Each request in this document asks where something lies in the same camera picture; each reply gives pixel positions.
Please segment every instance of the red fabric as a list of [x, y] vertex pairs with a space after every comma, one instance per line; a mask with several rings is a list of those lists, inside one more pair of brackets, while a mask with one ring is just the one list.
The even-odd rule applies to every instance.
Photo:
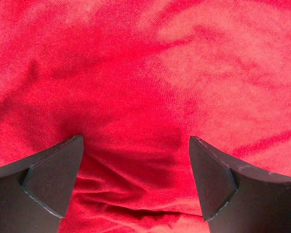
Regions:
[[60, 233], [208, 233], [190, 135], [291, 176], [291, 0], [0, 0], [0, 166], [74, 134]]

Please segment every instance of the black plastic piece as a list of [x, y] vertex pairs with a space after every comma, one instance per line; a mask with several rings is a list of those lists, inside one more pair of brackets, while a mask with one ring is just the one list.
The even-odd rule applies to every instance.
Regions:
[[291, 233], [291, 177], [239, 160], [198, 137], [190, 139], [190, 159], [211, 233]]
[[56, 233], [67, 212], [83, 137], [0, 167], [0, 233]]

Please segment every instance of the black object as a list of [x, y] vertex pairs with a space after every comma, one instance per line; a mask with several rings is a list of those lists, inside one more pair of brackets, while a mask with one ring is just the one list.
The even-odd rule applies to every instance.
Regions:
[[0, 233], [56, 233], [83, 155], [83, 137], [0, 167]]
[[291, 177], [253, 166], [194, 136], [190, 160], [211, 233], [291, 233]]

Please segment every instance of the red t-shirt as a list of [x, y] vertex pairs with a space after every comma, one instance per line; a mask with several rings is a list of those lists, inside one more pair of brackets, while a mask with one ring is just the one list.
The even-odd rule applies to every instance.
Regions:
[[0, 0], [0, 166], [75, 134], [60, 233], [208, 233], [190, 135], [291, 176], [291, 0]]

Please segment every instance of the red cloth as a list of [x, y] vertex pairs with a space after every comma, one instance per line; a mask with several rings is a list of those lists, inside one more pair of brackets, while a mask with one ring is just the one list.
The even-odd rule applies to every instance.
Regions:
[[60, 233], [207, 233], [190, 135], [291, 176], [291, 0], [0, 0], [0, 166], [85, 140]]

